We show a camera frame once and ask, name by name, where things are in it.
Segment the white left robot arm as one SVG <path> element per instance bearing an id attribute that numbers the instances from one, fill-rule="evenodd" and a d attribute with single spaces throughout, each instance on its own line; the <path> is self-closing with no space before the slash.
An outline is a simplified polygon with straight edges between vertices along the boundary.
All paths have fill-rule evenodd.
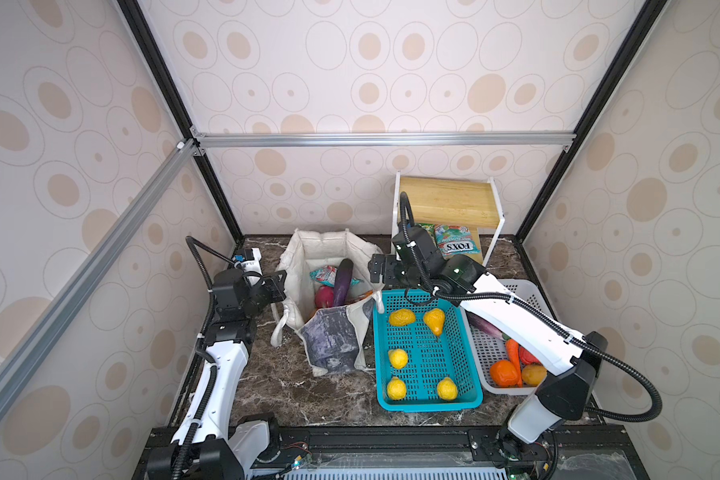
<path id="1" fill-rule="evenodd" d="M 221 253 L 192 236 L 186 239 L 209 294 L 203 329 L 195 343 L 202 374 L 187 415 L 170 443 L 153 449 L 148 479 L 248 479 L 257 462 L 280 454 L 279 424 L 271 413 L 250 415 L 236 427 L 230 415 L 257 331 L 256 318 L 286 297 L 286 272 L 264 275 L 253 251 L 224 257 L 227 269 L 211 275 L 201 254 Z"/>

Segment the dark purple eggplant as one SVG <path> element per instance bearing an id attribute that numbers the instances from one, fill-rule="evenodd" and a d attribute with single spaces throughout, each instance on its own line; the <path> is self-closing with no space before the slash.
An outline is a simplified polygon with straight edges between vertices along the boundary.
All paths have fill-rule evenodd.
<path id="1" fill-rule="evenodd" d="M 339 307 L 346 304 L 346 300 L 349 294 L 350 287 L 353 281 L 353 268 L 354 263 L 351 259 L 343 259 L 336 269 L 334 279 L 334 299 L 333 306 Z"/>

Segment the teal mint blossom candy bag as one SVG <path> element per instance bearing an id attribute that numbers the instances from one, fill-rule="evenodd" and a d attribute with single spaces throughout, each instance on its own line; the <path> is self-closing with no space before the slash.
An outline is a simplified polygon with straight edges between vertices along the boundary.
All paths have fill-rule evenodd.
<path id="1" fill-rule="evenodd" d="M 337 266 L 325 265 L 310 272 L 310 278 L 321 285 L 335 287 L 336 284 L 354 286 L 360 280 L 354 275 L 348 276 L 344 270 Z"/>

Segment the pink dragon fruit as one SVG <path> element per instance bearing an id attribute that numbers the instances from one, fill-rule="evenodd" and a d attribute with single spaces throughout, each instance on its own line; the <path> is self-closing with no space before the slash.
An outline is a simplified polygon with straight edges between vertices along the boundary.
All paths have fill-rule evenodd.
<path id="1" fill-rule="evenodd" d="M 317 309 L 333 307 L 334 288 L 327 285 L 321 285 L 315 293 L 314 303 Z"/>

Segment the cream canvas grocery bag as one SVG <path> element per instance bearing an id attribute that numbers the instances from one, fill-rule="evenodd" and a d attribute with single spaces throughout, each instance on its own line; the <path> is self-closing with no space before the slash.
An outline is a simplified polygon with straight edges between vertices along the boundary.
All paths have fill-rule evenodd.
<path id="1" fill-rule="evenodd" d="M 370 278 L 368 264 L 381 252 L 347 230 L 295 231 L 277 267 L 286 273 L 286 297 L 270 344 L 281 346 L 288 327 L 314 376 L 365 370 L 363 343 L 373 315 L 383 310 L 382 284 Z"/>

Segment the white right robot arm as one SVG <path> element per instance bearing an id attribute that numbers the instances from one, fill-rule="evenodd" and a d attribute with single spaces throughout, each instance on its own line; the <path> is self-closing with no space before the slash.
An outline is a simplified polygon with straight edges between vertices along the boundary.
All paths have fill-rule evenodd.
<path id="1" fill-rule="evenodd" d="M 541 385 L 506 420 L 503 436 L 508 440 L 531 444 L 542 433 L 565 420 L 578 420 L 585 412 L 630 423 L 652 421 L 662 412 L 658 389 L 645 375 L 608 354 L 604 336 L 597 332 L 584 335 L 555 321 L 505 288 L 470 257 L 437 260 L 429 268 L 411 254 L 374 254 L 368 269 L 373 281 L 418 287 L 436 300 L 454 303 L 489 321 L 546 368 Z M 604 363 L 620 369 L 646 390 L 651 399 L 647 411 L 621 414 L 588 405 Z"/>

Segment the orange fruits candy bag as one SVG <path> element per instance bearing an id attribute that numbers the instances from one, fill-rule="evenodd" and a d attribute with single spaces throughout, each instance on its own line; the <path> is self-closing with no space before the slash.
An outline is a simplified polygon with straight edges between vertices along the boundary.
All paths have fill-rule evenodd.
<path id="1" fill-rule="evenodd" d="M 360 302 L 360 301 L 362 301 L 362 300 L 370 297 L 371 295 L 373 295 L 373 293 L 374 293 L 373 290 L 368 290 L 368 291 L 366 291 L 366 292 L 363 292 L 363 293 L 361 293 L 361 294 L 359 294 L 359 295 L 357 295 L 357 296 L 354 296 L 354 297 L 350 298 L 349 300 L 347 300 L 347 304 L 354 304 L 354 303 Z"/>

